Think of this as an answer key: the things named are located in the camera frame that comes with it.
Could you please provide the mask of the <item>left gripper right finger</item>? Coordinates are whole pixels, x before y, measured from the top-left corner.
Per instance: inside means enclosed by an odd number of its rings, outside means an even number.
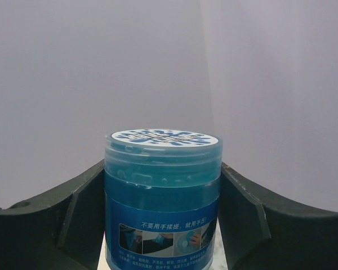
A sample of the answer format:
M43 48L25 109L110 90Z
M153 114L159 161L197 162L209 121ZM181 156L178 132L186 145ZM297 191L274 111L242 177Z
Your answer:
M338 269L338 212L283 197L226 164L220 230L229 269Z

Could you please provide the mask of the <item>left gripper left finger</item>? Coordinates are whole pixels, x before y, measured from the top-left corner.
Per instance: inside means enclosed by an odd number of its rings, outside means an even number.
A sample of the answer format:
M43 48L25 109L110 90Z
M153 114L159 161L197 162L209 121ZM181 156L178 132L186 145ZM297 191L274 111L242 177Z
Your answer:
M105 227L104 162L0 208L0 269L97 269Z

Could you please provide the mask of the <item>blue round jar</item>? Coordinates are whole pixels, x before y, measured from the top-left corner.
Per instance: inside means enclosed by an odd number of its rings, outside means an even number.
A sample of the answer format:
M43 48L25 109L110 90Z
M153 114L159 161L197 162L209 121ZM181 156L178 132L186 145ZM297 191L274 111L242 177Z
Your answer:
M111 269L209 269L223 142L201 132L129 129L105 146Z

